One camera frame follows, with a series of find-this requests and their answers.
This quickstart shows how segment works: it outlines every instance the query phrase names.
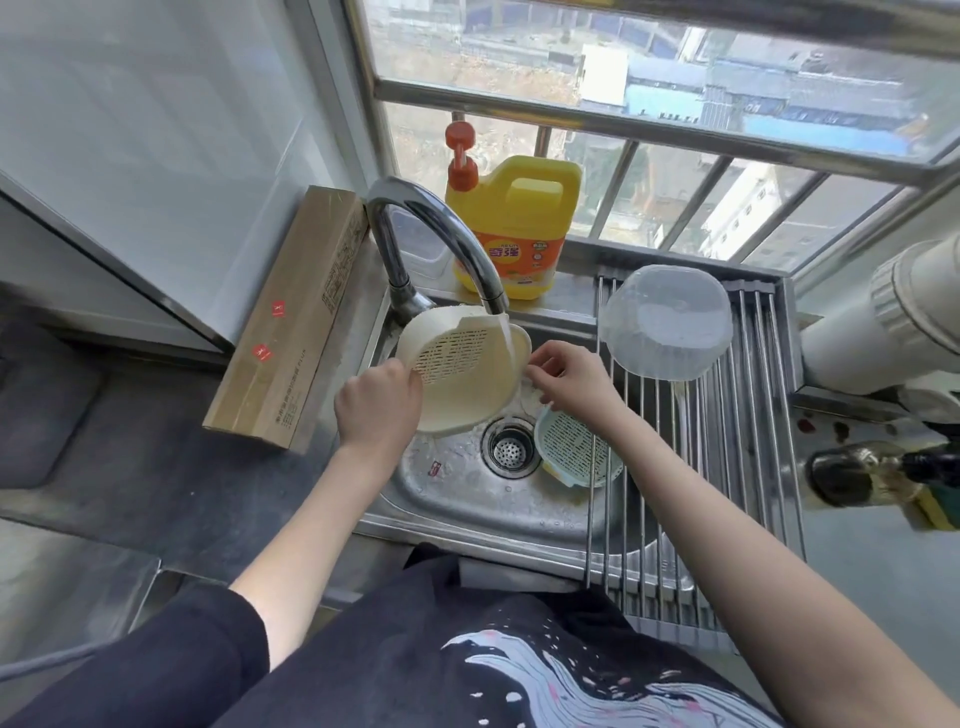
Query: window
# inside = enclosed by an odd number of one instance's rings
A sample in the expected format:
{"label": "window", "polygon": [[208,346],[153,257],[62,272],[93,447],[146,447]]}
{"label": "window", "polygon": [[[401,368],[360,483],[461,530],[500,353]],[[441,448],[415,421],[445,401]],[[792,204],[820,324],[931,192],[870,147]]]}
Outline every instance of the window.
{"label": "window", "polygon": [[[423,82],[646,116],[651,121],[874,158],[927,160],[957,132],[960,85],[947,83],[955,66],[945,61],[793,40],[787,49],[777,50],[770,38],[711,28],[703,29],[695,61],[687,61],[680,55],[686,57],[690,49],[678,44],[684,46],[688,29],[676,23],[514,0],[498,6],[486,0],[360,1],[366,10],[376,73],[387,81]],[[684,30],[674,33],[678,28]],[[759,83],[760,77],[771,83]],[[719,89],[713,101],[708,86]],[[767,89],[772,89],[769,96],[761,92]],[[837,107],[838,99],[842,108]],[[443,194],[450,154],[444,146],[449,113],[390,104],[387,117],[399,173]],[[468,120],[477,130],[477,146],[470,153],[481,172],[510,155],[531,154],[535,126],[475,116]],[[592,227],[622,147],[621,139],[553,130],[549,156],[584,166],[574,232],[587,234]],[[641,144],[601,236],[647,245],[656,238],[650,231],[669,231],[708,172],[709,166],[700,162],[702,156],[692,150]],[[735,237],[749,237],[776,207],[770,201],[754,210],[752,202],[765,200],[768,190],[777,202],[788,201],[792,191],[809,179],[803,170],[761,165],[767,168],[762,174],[776,181],[761,183],[749,203],[737,200],[739,186],[744,185],[734,183],[748,172],[761,175],[755,169],[758,164],[734,162],[695,211],[675,250],[704,254],[713,234],[710,218],[726,195],[731,196],[722,206],[726,210],[723,225],[731,224],[732,206],[733,217],[739,216],[732,229],[744,223]],[[778,245],[785,246],[784,253],[776,256],[777,261],[792,265],[791,261],[819,250],[844,228],[837,221],[845,215],[812,204],[825,189],[832,190],[835,200],[855,201],[845,208],[852,220],[890,188],[878,182],[830,178],[788,220],[800,219],[805,233],[781,239]],[[756,185],[750,190],[754,195]],[[801,245],[801,238],[813,242]]]}

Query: dish soap bottle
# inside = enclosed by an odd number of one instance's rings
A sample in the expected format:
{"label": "dish soap bottle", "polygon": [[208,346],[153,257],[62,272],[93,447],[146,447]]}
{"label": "dish soap bottle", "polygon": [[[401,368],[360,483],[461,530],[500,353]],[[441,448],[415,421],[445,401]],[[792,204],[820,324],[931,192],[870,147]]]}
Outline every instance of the dish soap bottle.
{"label": "dish soap bottle", "polygon": [[[446,203],[480,240],[511,299],[530,300],[553,285],[554,273],[580,197],[580,167],[572,161],[514,156],[480,177],[467,156],[476,133],[466,121],[446,128],[453,150]],[[459,261],[453,273],[476,293]]]}

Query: colander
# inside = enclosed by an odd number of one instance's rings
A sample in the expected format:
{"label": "colander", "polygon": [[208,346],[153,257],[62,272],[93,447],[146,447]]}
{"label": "colander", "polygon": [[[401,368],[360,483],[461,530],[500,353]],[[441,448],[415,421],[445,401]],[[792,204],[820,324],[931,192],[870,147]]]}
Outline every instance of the colander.
{"label": "colander", "polygon": [[423,379],[417,430],[452,435],[493,417],[513,398],[530,350],[526,331],[483,306],[442,306],[414,317],[396,357]]}
{"label": "colander", "polygon": [[[534,444],[543,458],[543,467],[563,485],[589,485],[593,433],[582,422],[544,407],[534,427]],[[603,487],[607,485],[607,443],[600,438],[594,462],[594,487]],[[611,450],[610,477],[616,478],[622,472],[623,461]]]}

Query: black shirt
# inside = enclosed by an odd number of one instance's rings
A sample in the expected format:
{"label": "black shirt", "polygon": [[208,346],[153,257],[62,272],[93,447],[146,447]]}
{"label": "black shirt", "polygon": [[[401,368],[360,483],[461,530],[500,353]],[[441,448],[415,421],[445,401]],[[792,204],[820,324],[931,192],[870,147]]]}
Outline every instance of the black shirt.
{"label": "black shirt", "polygon": [[459,585],[454,556],[405,570],[274,672],[252,606],[194,588],[5,728],[572,728],[781,723],[602,593]]}

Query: dish drying rack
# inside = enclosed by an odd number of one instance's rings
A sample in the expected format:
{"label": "dish drying rack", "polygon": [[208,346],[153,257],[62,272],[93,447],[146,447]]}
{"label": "dish drying rack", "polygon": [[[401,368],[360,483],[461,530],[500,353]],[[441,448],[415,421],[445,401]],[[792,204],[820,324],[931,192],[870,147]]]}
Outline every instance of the dish drying rack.
{"label": "dish drying rack", "polygon": [[[780,330],[775,289],[772,284],[750,280],[722,282],[731,301],[733,340],[695,381],[674,384],[628,374],[615,364],[599,336],[596,352],[604,358],[611,380],[628,406],[630,393],[639,387],[638,406],[635,395],[632,409],[639,410],[691,468],[806,559],[781,340],[786,332]],[[595,311],[599,314],[619,281],[598,277],[596,283]],[[671,387],[673,406],[665,411],[660,395]],[[597,456],[597,442],[594,437],[591,460]],[[629,489],[635,488],[632,480],[626,469],[613,483],[607,477],[609,487],[623,489],[621,532],[611,534],[611,500],[603,498],[604,534],[599,552],[593,533],[598,488],[593,484],[589,488],[585,586],[601,584],[642,634],[690,647],[735,651],[662,527],[657,524],[656,533],[649,532],[649,508],[642,495],[639,523],[630,523],[627,502]],[[639,550],[628,547],[631,527],[639,531]],[[618,552],[612,550],[618,546]]]}

